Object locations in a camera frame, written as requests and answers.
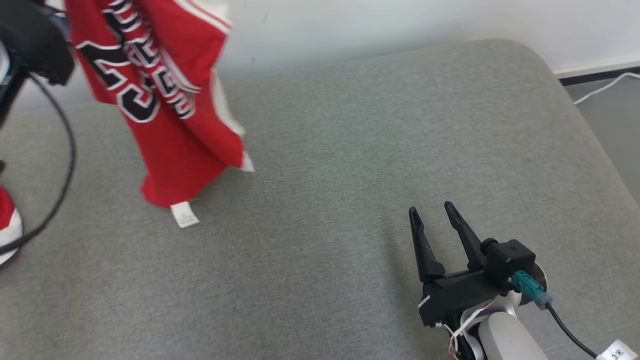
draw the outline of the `care label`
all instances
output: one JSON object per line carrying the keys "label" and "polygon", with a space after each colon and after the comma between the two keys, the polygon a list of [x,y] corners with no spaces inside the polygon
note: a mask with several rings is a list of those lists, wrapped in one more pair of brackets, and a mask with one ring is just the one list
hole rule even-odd
{"label": "care label", "polygon": [[189,205],[188,201],[183,201],[178,204],[171,205],[171,213],[173,214],[175,221],[178,223],[178,226],[181,229],[200,222],[198,218],[193,214],[191,205]]}
{"label": "care label", "polygon": [[637,354],[628,348],[622,341],[616,340],[596,360],[634,360]]}

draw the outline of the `red and white object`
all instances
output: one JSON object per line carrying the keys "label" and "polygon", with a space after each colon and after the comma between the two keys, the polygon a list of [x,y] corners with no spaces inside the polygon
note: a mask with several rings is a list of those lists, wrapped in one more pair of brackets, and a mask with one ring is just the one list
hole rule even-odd
{"label": "red and white object", "polygon": [[[22,219],[13,201],[0,186],[0,246],[6,245],[22,236]],[[0,255],[0,264],[9,260],[18,249]]]}
{"label": "red and white object", "polygon": [[253,171],[215,63],[226,5],[197,0],[65,0],[71,41],[98,101],[120,108],[148,169],[145,198],[191,200],[227,166]]}

